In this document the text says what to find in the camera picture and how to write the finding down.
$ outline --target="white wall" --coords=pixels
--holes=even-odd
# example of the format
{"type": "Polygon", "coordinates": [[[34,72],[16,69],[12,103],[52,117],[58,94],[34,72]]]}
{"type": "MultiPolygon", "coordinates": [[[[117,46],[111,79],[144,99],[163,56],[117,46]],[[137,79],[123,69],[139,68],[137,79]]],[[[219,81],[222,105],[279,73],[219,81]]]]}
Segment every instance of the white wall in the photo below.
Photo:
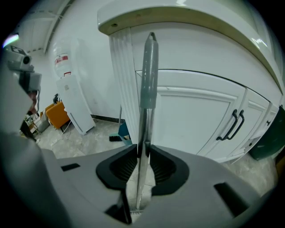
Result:
{"type": "Polygon", "coordinates": [[[77,79],[91,114],[118,118],[120,98],[115,84],[109,38],[97,29],[97,10],[108,2],[110,0],[74,1],[56,28],[47,56],[55,75],[53,44],[64,37],[77,39],[80,48],[73,52],[76,58],[72,58],[72,64],[81,62],[77,79]]]}
{"type": "Polygon", "coordinates": [[[31,64],[37,73],[41,73],[41,93],[38,112],[42,112],[47,106],[53,103],[53,97],[57,94],[57,86],[53,78],[48,57],[45,55],[32,55],[31,64]]]}

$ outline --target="red label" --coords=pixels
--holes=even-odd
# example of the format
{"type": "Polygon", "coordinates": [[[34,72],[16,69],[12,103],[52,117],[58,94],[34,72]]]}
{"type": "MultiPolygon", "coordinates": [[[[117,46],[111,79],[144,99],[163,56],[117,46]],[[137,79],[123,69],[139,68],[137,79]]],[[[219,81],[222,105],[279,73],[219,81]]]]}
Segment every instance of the red label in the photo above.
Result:
{"type": "Polygon", "coordinates": [[[68,60],[68,56],[67,56],[67,55],[56,59],[56,60],[55,60],[55,64],[57,64],[57,63],[59,63],[59,62],[61,62],[61,61],[64,61],[64,60],[68,60]]]}

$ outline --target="tiled floor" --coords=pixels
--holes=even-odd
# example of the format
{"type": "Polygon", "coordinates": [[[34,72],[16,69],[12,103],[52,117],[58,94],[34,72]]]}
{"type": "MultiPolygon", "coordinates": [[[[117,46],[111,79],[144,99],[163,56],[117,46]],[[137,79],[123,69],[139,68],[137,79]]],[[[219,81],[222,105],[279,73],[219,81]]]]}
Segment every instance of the tiled floor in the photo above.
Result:
{"type": "Polygon", "coordinates": [[[49,126],[40,135],[39,146],[52,150],[58,159],[90,155],[124,146],[123,142],[109,141],[109,134],[118,132],[117,123],[102,120],[94,121],[96,127],[90,129],[85,135],[81,135],[72,124],[69,126],[70,131],[67,129],[63,135],[61,130],[49,126]]]}
{"type": "MultiPolygon", "coordinates": [[[[56,142],[56,140],[61,138],[61,130],[56,130],[52,126],[49,126],[47,130],[41,134],[39,146],[41,148],[52,150],[57,158],[90,155],[124,146],[123,142],[109,141],[109,134],[118,131],[117,123],[101,120],[95,120],[95,122],[96,127],[88,131],[86,135],[80,135],[71,124],[69,126],[70,136],[67,139],[59,140],[58,142],[56,142]]],[[[68,135],[69,130],[63,134],[63,137],[67,137],[68,135]]],[[[264,195],[277,184],[275,164],[270,157],[256,161],[251,158],[250,155],[246,154],[243,158],[233,164],[232,161],[229,161],[222,165],[242,178],[245,182],[249,183],[260,195],[264,195]]],[[[134,170],[127,183],[127,198],[131,210],[135,209],[136,179],[137,168],[134,170]]],[[[141,201],[142,208],[150,201],[151,188],[154,185],[154,174],[149,167],[141,201]]]]}

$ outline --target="cable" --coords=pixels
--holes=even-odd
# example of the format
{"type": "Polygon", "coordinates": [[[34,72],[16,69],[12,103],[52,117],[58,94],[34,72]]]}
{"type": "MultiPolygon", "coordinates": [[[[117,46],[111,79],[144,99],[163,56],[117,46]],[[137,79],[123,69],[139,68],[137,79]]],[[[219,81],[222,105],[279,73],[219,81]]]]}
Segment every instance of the cable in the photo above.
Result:
{"type": "Polygon", "coordinates": [[[70,130],[70,128],[69,128],[69,135],[68,135],[67,137],[65,137],[65,138],[62,137],[62,135],[65,133],[66,129],[65,129],[65,130],[63,131],[63,133],[61,134],[61,138],[60,138],[60,139],[57,139],[57,140],[52,144],[52,148],[53,148],[53,146],[54,146],[59,140],[68,139],[68,137],[71,135],[71,130],[70,130]]]}

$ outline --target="cabinet door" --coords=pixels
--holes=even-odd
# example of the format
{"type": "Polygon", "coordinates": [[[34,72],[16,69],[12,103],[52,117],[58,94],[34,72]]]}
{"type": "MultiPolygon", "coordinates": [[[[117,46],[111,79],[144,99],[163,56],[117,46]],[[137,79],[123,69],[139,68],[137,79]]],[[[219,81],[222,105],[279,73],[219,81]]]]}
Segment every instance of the cabinet door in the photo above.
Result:
{"type": "Polygon", "coordinates": [[[265,117],[263,118],[262,122],[258,126],[258,129],[254,132],[254,135],[251,138],[257,138],[257,137],[263,136],[263,134],[270,127],[278,111],[279,111],[279,108],[273,105],[272,103],[270,103],[266,111],[265,117]]]}
{"type": "Polygon", "coordinates": [[[212,148],[206,157],[222,162],[228,160],[232,154],[235,155],[235,152],[244,145],[258,128],[265,116],[268,106],[269,102],[266,99],[252,90],[246,89],[243,103],[237,112],[237,125],[229,135],[231,140],[213,141],[212,148]]]}
{"type": "MultiPolygon", "coordinates": [[[[137,72],[140,95],[141,74],[137,72]]],[[[152,142],[197,154],[232,119],[245,88],[212,75],[159,70],[152,142]]]]}

